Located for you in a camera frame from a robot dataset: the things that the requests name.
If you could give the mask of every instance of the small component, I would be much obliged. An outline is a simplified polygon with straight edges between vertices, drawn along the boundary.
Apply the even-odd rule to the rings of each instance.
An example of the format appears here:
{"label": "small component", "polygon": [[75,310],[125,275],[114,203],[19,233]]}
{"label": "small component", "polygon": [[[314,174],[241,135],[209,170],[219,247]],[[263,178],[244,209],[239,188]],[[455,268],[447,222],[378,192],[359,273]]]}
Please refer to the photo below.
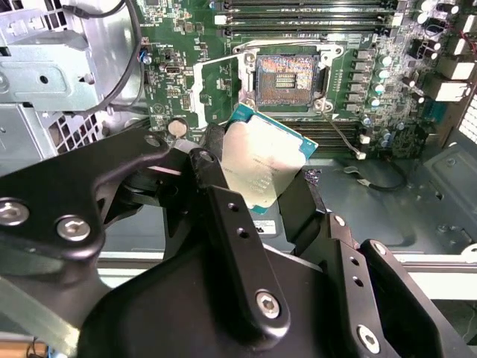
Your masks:
{"label": "small component", "polygon": [[359,135],[359,142],[361,144],[370,144],[371,138],[369,136],[365,136],[364,134]]}
{"label": "small component", "polygon": [[396,36],[396,38],[394,39],[394,44],[401,45],[402,43],[404,43],[404,40],[405,40],[404,36]]}
{"label": "small component", "polygon": [[429,19],[429,16],[427,13],[418,13],[417,15],[414,16],[414,19],[419,25],[424,25],[426,21]]}
{"label": "small component", "polygon": [[363,92],[363,85],[362,84],[350,84],[348,86],[351,92]]}
{"label": "small component", "polygon": [[462,31],[464,34],[467,34],[475,30],[475,23],[475,15],[462,16],[457,22],[457,24],[455,24],[455,29],[458,31]]}
{"label": "small component", "polygon": [[194,29],[194,24],[192,24],[191,22],[186,22],[186,24],[184,25],[184,31],[187,33],[194,32]]}
{"label": "small component", "polygon": [[165,69],[166,73],[171,73],[171,74],[176,74],[180,73],[180,67],[175,67],[175,66],[167,66]]}
{"label": "small component", "polygon": [[412,99],[414,99],[418,104],[422,104],[424,103],[424,101],[426,100],[424,97],[422,97],[419,93],[417,92],[414,92],[412,95],[411,95]]}
{"label": "small component", "polygon": [[185,136],[188,129],[187,122],[182,118],[173,118],[167,126],[168,132],[176,138]]}
{"label": "small component", "polygon": [[358,110],[358,105],[354,103],[349,103],[346,105],[345,109],[348,112],[356,112]]}
{"label": "small component", "polygon": [[447,28],[447,22],[441,19],[436,19],[432,17],[427,20],[423,27],[426,29],[426,32],[432,32],[433,34],[441,34]]}
{"label": "small component", "polygon": [[403,82],[406,86],[408,86],[408,87],[410,87],[410,88],[416,86],[416,81],[413,80],[413,79],[411,79],[411,78],[409,78],[409,77],[404,77],[404,78],[402,79],[402,82]]}
{"label": "small component", "polygon": [[358,60],[368,60],[373,56],[373,52],[367,50],[356,50],[355,57]]}
{"label": "small component", "polygon": [[391,73],[387,69],[382,69],[378,71],[376,74],[382,80],[385,80],[386,78],[389,78],[391,76]]}
{"label": "small component", "polygon": [[467,91],[465,82],[446,81],[435,75],[427,75],[423,91],[436,102],[459,102]]}
{"label": "small component", "polygon": [[347,95],[347,100],[350,102],[361,102],[361,95],[357,93],[349,93]]}
{"label": "small component", "polygon": [[458,62],[458,59],[442,57],[437,65],[437,70],[450,80],[468,80],[474,70],[474,62]]}
{"label": "small component", "polygon": [[396,10],[397,11],[404,11],[407,8],[407,6],[408,6],[407,0],[398,1],[397,6],[396,6]]}
{"label": "small component", "polygon": [[434,5],[432,4],[432,1],[429,0],[420,0],[417,3],[417,8],[424,12],[431,11],[433,7]]}
{"label": "small component", "polygon": [[356,71],[366,71],[370,67],[370,63],[368,62],[353,62],[351,63],[351,66],[356,70]]}
{"label": "small component", "polygon": [[456,13],[459,12],[459,6],[453,5],[453,4],[440,3],[440,4],[437,4],[437,6],[435,7],[435,10],[441,11],[443,13],[450,13],[451,15],[455,15]]}
{"label": "small component", "polygon": [[393,63],[393,58],[391,56],[383,56],[380,62],[384,67],[389,67]]}
{"label": "small component", "polygon": [[381,101],[377,97],[371,97],[369,99],[369,102],[371,107],[379,107],[379,105],[381,104]]}
{"label": "small component", "polygon": [[431,50],[439,51],[442,45],[437,41],[427,40],[427,47],[429,47]]}
{"label": "small component", "polygon": [[382,84],[375,84],[373,90],[377,95],[382,95],[385,92],[385,87]]}
{"label": "small component", "polygon": [[361,82],[363,80],[364,80],[364,73],[352,73],[351,74],[351,81]]}
{"label": "small component", "polygon": [[190,110],[191,108],[191,98],[189,95],[182,95],[182,109]]}

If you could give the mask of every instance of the black capacitor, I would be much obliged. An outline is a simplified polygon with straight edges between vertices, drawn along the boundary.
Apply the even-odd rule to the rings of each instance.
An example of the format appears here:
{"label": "black capacitor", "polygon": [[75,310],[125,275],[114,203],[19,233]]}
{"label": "black capacitor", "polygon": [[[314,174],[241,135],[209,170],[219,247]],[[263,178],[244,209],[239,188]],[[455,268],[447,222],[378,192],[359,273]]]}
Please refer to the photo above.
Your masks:
{"label": "black capacitor", "polygon": [[424,97],[422,97],[419,93],[417,92],[414,92],[412,95],[411,95],[412,99],[414,99],[418,104],[422,104],[424,103],[424,101],[426,100]]}
{"label": "black capacitor", "polygon": [[450,13],[451,15],[455,15],[456,13],[459,12],[459,6],[453,5],[453,4],[440,3],[440,4],[437,4],[435,9],[443,13]]}
{"label": "black capacitor", "polygon": [[435,17],[432,17],[431,19],[427,20],[424,24],[423,27],[426,29],[428,32],[432,32],[434,34],[440,34],[447,28],[447,22],[441,19],[436,19]]}

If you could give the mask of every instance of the screw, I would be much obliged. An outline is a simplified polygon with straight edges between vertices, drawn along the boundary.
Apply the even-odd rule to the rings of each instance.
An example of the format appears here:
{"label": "screw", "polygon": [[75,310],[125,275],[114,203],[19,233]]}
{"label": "screw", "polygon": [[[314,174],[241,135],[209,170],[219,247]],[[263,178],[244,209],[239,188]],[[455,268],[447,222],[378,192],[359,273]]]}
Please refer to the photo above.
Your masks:
{"label": "screw", "polygon": [[155,136],[151,136],[149,134],[149,135],[145,136],[144,139],[146,139],[146,142],[149,145],[152,145],[153,147],[160,147],[161,146],[161,142],[159,140],[157,140]]}
{"label": "screw", "polygon": [[369,350],[369,352],[378,354],[381,351],[378,339],[368,327],[360,324],[358,326],[358,336],[361,343]]}
{"label": "screw", "polygon": [[151,65],[152,64],[152,57],[148,56],[148,55],[145,55],[142,58],[142,63],[144,63],[145,65]]}
{"label": "screw", "polygon": [[340,216],[335,216],[335,220],[340,226],[346,226],[346,222]]}
{"label": "screw", "polygon": [[250,52],[245,54],[245,62],[250,63],[250,62],[253,62],[254,60],[255,60],[255,55],[254,54],[252,54]]}
{"label": "screw", "polygon": [[376,242],[374,244],[374,247],[376,248],[377,251],[379,251],[381,255],[386,255],[386,249],[380,243]]}
{"label": "screw", "polygon": [[0,203],[0,225],[17,226],[26,222],[30,216],[28,208],[14,201]]}
{"label": "screw", "polygon": [[256,302],[265,317],[274,319],[280,314],[280,305],[272,294],[259,292],[256,296]]}
{"label": "screw", "polygon": [[91,228],[83,219],[73,216],[61,220],[57,226],[58,235],[68,241],[83,241],[91,233]]}

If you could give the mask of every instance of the mounting hole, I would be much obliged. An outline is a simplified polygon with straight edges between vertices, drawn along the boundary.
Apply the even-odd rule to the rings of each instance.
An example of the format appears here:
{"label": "mounting hole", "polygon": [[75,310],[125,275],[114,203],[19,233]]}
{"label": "mounting hole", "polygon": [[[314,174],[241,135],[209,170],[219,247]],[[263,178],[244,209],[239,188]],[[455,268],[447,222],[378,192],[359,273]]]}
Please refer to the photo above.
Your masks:
{"label": "mounting hole", "polygon": [[364,287],[363,281],[359,280],[356,276],[353,276],[353,281],[355,281],[355,283],[356,283],[358,286]]}
{"label": "mounting hole", "polygon": [[242,239],[248,239],[250,237],[248,232],[241,227],[237,229],[237,235],[239,235]]}
{"label": "mounting hole", "polygon": [[210,155],[206,151],[202,151],[200,153],[200,156],[202,157],[202,159],[207,160],[208,162],[213,162],[214,161],[214,158],[212,157],[212,155]]}
{"label": "mounting hole", "polygon": [[239,207],[237,207],[234,203],[229,203],[228,205],[229,209],[231,209],[234,213],[237,213],[239,211]]}
{"label": "mounting hole", "polygon": [[350,257],[350,261],[356,265],[356,266],[359,266],[359,261],[357,259],[355,259],[353,256]]}

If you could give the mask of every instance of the cable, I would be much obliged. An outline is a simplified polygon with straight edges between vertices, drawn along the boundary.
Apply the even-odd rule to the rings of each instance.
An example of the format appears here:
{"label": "cable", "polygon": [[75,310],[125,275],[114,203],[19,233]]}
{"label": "cable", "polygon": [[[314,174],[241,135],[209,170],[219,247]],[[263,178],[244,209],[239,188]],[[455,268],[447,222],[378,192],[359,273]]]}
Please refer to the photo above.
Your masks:
{"label": "cable", "polygon": [[116,111],[116,112],[133,112],[132,109],[141,100],[142,94],[144,92],[144,87],[145,87],[145,72],[146,72],[146,70],[145,70],[144,63],[140,63],[139,66],[140,66],[140,69],[141,69],[141,75],[140,75],[141,76],[141,84],[139,85],[139,91],[138,91],[137,97],[130,104],[114,104],[114,103],[112,103],[111,108],[113,108],[114,111]]}
{"label": "cable", "polygon": [[404,189],[408,185],[408,176],[402,170],[400,166],[396,163],[392,162],[391,159],[386,159],[394,171],[399,174],[402,178],[401,182],[396,186],[379,186],[376,184],[371,183],[368,179],[364,178],[362,174],[359,172],[358,168],[355,166],[348,166],[344,168],[344,172],[349,175],[353,175],[356,178],[356,181],[363,186],[367,186],[370,189],[376,190],[378,192],[397,192],[398,190]]}
{"label": "cable", "polygon": [[343,134],[343,132],[340,131],[340,128],[338,128],[338,126],[333,122],[333,120],[331,119],[331,117],[328,117],[328,116],[325,116],[326,117],[326,120],[331,124],[331,126],[333,127],[333,129],[335,129],[335,131],[340,135],[340,137],[342,138],[343,142],[346,144],[346,146],[354,151],[356,154],[360,154],[361,152],[356,149],[355,147],[353,147],[353,145],[350,143],[350,141],[346,138],[346,136]]}
{"label": "cable", "polygon": [[121,94],[122,90],[126,87],[126,84],[133,73],[134,64],[136,63],[139,53],[141,51],[142,32],[133,0],[124,0],[124,2],[126,4],[127,9],[129,10],[131,23],[133,25],[134,38],[136,41],[133,53],[131,54],[131,57],[126,65],[126,69],[123,75],[121,76],[119,82],[115,85],[111,93],[107,95],[104,100],[101,101],[100,104],[97,104],[84,112],[77,113],[80,116],[88,117],[96,112],[99,112],[100,110],[106,110],[106,108],[111,104],[111,102],[113,102]]}
{"label": "cable", "polygon": [[121,0],[113,9],[107,11],[106,13],[89,13],[86,10],[83,10],[77,6],[63,5],[63,10],[72,13],[73,15],[81,19],[104,19],[105,17],[114,15],[118,13],[125,4],[125,0]]}

